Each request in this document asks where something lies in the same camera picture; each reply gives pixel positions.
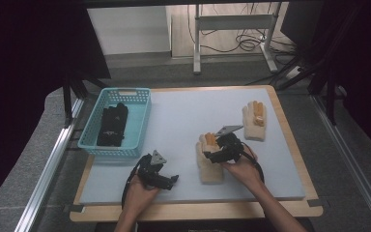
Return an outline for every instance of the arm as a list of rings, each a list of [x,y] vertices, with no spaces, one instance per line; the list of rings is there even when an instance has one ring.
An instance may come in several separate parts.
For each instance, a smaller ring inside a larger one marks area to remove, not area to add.
[[[146,189],[140,178],[134,175],[115,232],[131,232],[137,217],[152,203],[158,192],[158,188]]]
[[[255,157],[249,149],[245,151]],[[251,161],[241,157],[236,163],[224,162],[221,164],[234,177],[242,182],[260,203],[267,218],[277,231],[306,231],[302,225],[271,195],[270,191],[260,179],[257,169]]]

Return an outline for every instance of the white wall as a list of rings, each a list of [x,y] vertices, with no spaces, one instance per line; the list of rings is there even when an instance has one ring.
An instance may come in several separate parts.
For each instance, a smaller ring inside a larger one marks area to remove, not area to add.
[[[104,55],[170,51],[165,6],[89,9]]]

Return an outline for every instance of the person's left hand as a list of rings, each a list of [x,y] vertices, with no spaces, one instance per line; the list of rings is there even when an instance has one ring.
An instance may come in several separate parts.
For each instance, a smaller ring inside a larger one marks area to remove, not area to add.
[[[123,212],[137,218],[156,198],[159,188],[145,188],[136,175],[130,181]]]

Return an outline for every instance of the basket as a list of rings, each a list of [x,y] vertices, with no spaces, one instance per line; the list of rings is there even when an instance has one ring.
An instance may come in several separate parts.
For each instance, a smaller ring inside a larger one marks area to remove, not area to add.
[[[98,146],[97,141],[103,109],[109,106],[116,106],[119,102],[128,107],[128,119],[122,146]],[[95,156],[139,158],[142,152],[151,107],[150,89],[102,89],[77,146]]]

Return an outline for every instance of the wooden frame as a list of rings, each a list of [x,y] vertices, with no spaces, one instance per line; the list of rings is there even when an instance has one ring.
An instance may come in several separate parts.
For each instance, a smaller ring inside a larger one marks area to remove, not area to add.
[[[211,91],[227,89],[250,89],[263,88],[267,90],[270,96],[272,107],[282,128],[293,161],[300,175],[300,180],[305,191],[305,197],[302,200],[280,201],[280,203],[294,217],[318,217],[323,213],[322,206],[310,206],[308,200],[318,200],[318,194],[312,184],[309,173],[303,162],[297,142],[291,132],[291,128],[282,110],[278,96],[275,90],[269,85],[257,86],[227,86],[227,87],[195,87],[195,88],[167,88],[153,89],[153,92],[163,91]],[[84,185],[89,177],[94,157],[90,156],[74,198],[74,205],[79,206],[80,195]],[[72,221],[117,221],[122,208],[120,205],[90,205],[83,206],[81,212],[71,212]],[[229,219],[229,218],[263,218],[264,212],[258,202],[229,202],[229,203],[195,203],[195,204],[153,204],[140,217],[141,221],[151,220],[188,220],[188,219]]]

